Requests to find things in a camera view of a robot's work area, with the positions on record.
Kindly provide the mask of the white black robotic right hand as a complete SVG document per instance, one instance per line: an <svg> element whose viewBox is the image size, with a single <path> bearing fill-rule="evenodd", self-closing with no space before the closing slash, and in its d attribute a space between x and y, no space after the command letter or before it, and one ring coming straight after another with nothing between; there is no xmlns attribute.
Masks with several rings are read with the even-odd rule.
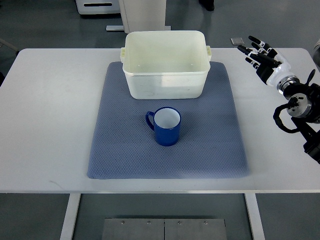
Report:
<svg viewBox="0 0 320 240"><path fill-rule="evenodd" d="M265 85L276 86L283 78L294 75L289 62L278 50L254 36L248 38L252 47L239 45L237 49L246 55L245 60Z"/></svg>

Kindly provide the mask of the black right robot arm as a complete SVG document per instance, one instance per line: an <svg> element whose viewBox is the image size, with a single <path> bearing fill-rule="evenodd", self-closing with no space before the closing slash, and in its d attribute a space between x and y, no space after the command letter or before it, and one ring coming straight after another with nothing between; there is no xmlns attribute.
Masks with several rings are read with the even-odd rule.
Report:
<svg viewBox="0 0 320 240"><path fill-rule="evenodd" d="M275 109L273 119L282 131L289 134L301 133L306 140L303 145L304 152L319 163L320 132L309 125L320 123L320 86L310 83L315 73L316 70L313 69L304 84L292 77L280 85L280 90L288 102ZM296 128L289 129L283 124L280 117L283 110L291 116L291 121Z"/></svg>

